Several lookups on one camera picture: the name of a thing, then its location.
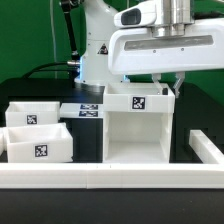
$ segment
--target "white bin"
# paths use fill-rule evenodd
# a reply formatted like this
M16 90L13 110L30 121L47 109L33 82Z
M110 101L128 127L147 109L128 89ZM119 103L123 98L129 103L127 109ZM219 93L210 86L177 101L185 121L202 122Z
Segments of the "white bin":
M5 113L6 126L56 124L59 107L59 102L10 102Z
M109 84L104 92L103 162L169 163L175 96L154 84Z
M3 135L3 129L0 128L0 155L4 151L4 135Z
M4 128L9 163L72 162L73 141L65 124Z

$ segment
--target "white plastic container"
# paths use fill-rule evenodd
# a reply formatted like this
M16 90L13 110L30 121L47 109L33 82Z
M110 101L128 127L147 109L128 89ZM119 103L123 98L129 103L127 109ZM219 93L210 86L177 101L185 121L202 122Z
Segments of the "white plastic container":
M5 113L6 126L56 124L59 107L59 102L10 102Z
M175 96L154 84L109 84L104 92L103 162L169 163Z
M3 129L0 128L0 155L4 151L4 135L3 135Z
M3 130L9 163L72 162L73 141L64 123Z

